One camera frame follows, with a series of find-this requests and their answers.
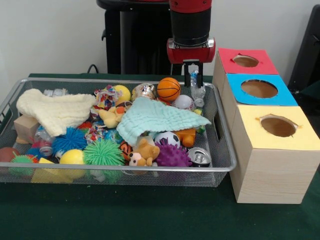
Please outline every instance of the white cloth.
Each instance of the white cloth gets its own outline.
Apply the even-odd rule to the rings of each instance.
[[[33,88],[19,97],[16,107],[20,113],[36,118],[51,137],[56,137],[65,134],[67,127],[86,121],[95,103],[90,94],[50,97]]]

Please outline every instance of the metal basket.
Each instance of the metal basket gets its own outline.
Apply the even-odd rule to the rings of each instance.
[[[146,82],[60,78],[23,79],[15,84],[0,106],[0,148],[14,146],[21,154],[25,154],[30,148],[29,144],[16,143],[17,133],[14,129],[14,120],[19,116],[16,103],[19,96],[26,90],[35,88],[43,92],[45,89],[65,88],[70,94],[91,94],[94,90],[103,89],[108,84],[121,84],[132,91],[141,83]],[[190,96],[190,88],[184,87],[183,83],[180,84],[181,94]],[[236,167],[237,160],[218,90],[210,83],[204,85],[206,94],[203,115],[212,122],[212,125],[207,125],[204,133],[196,134],[195,147],[203,148],[210,153],[212,159],[210,167],[134,167],[0,162],[0,182],[48,183],[46,179],[48,172],[74,176],[82,171],[85,172],[84,176],[73,180],[73,184],[217,187],[227,172]],[[101,171],[105,178],[97,180],[91,175],[93,171],[95,173]]]

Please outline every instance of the yellow duck toy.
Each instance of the yellow duck toy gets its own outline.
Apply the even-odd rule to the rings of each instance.
[[[125,108],[123,106],[111,107],[108,111],[100,109],[98,114],[103,120],[104,125],[108,129],[114,129],[121,122],[122,116],[125,114]]]

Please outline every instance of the orange basketball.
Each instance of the orange basketball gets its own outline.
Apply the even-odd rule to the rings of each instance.
[[[161,99],[165,101],[174,101],[180,95],[180,84],[174,78],[166,77],[159,82],[157,92]]]

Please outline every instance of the dark green table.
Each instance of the dark green table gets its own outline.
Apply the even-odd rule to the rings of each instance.
[[[31,76],[138,79],[109,74]],[[317,173],[301,205],[266,205],[237,204],[229,175],[217,188],[1,183],[0,236],[4,240],[320,239],[319,186]]]

